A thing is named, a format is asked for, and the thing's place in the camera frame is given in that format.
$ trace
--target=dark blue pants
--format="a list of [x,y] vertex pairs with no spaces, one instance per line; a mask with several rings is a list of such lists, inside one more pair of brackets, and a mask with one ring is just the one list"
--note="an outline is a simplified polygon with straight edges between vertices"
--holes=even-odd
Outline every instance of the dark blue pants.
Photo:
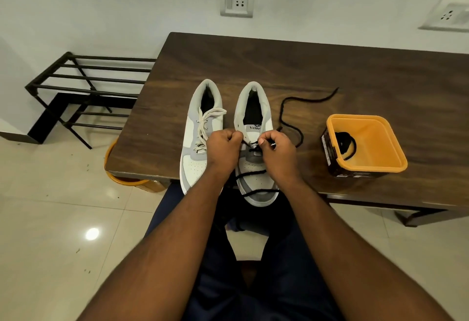
[[[178,183],[169,186],[156,209],[147,236],[184,197]],[[257,275],[248,290],[226,237],[232,217],[269,231]],[[221,193],[199,273],[184,320],[343,320],[288,200],[279,194],[267,207],[248,204],[239,191]]]

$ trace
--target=sneaker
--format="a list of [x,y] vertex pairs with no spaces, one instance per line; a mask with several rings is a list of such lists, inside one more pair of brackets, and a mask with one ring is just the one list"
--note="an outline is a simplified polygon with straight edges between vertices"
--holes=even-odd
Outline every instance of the sneaker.
[[[257,147],[257,139],[266,131],[273,129],[269,100],[262,86],[255,81],[247,84],[241,91],[234,112],[234,127],[244,135],[238,165],[235,172],[240,174],[264,171],[263,174],[245,175],[237,178],[239,190],[243,195],[258,189],[278,189],[266,172],[262,151]],[[273,203],[278,192],[257,192],[244,198],[254,206],[262,207]]]
[[207,167],[206,141],[214,131],[223,129],[226,110],[217,85],[205,79],[192,95],[182,143],[179,178],[184,194],[194,186]]

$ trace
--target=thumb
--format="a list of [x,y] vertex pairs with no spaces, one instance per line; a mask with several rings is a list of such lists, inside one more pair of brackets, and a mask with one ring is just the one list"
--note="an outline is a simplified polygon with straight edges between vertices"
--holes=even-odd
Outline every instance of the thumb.
[[262,154],[268,154],[268,152],[273,151],[272,147],[270,146],[270,143],[266,139],[259,138],[257,143],[262,149]]
[[231,135],[230,143],[236,146],[241,146],[241,142],[243,141],[243,138],[244,136],[240,131],[235,131]]

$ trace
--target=shoe insole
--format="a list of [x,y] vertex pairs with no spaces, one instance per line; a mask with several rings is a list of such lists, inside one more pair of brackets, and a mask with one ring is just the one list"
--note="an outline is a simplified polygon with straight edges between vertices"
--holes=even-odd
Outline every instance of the shoe insole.
[[246,112],[244,113],[244,125],[261,125],[262,124],[262,110],[259,102],[257,92],[251,90],[246,104]]
[[213,94],[209,88],[206,88],[202,95],[202,102],[200,103],[202,113],[206,113],[208,110],[213,108],[214,104],[215,100],[213,98]]

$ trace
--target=black shoelace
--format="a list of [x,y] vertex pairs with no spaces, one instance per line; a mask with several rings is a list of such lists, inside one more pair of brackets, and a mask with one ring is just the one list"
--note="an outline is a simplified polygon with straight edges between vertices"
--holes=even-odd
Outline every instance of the black shoelace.
[[[281,132],[282,129],[283,129],[283,126],[287,126],[287,127],[290,127],[292,129],[296,130],[296,132],[298,132],[300,134],[300,142],[296,145],[296,148],[301,146],[303,144],[303,141],[304,141],[304,134],[301,131],[301,129],[299,129],[298,127],[295,127],[295,126],[291,125],[290,123],[287,123],[283,120],[283,110],[285,108],[285,102],[290,101],[290,100],[296,100],[296,101],[301,101],[301,102],[312,102],[312,103],[324,102],[324,101],[332,99],[332,97],[337,93],[338,90],[339,90],[339,88],[336,88],[329,96],[327,96],[325,98],[322,98],[322,99],[304,99],[304,98],[297,98],[295,96],[289,96],[287,98],[284,98],[282,100],[282,103],[280,104],[280,115],[278,116],[278,122],[280,123],[280,125],[278,126],[277,131]],[[251,147],[251,148],[249,148],[250,152],[261,152],[262,151],[261,147],[257,143],[250,144],[250,143],[247,143],[245,141],[243,141],[243,142],[247,146]],[[243,176],[264,174],[266,172],[267,172],[267,170],[259,170],[259,171],[256,171],[256,172],[246,172],[246,173],[241,173],[241,174],[235,176],[235,178],[238,180],[239,178],[242,178]],[[256,190],[253,190],[253,191],[247,192],[245,194],[242,194],[242,196],[245,198],[247,196],[254,195],[258,192],[279,192],[279,191],[280,190],[277,189],[277,188],[258,188]]]

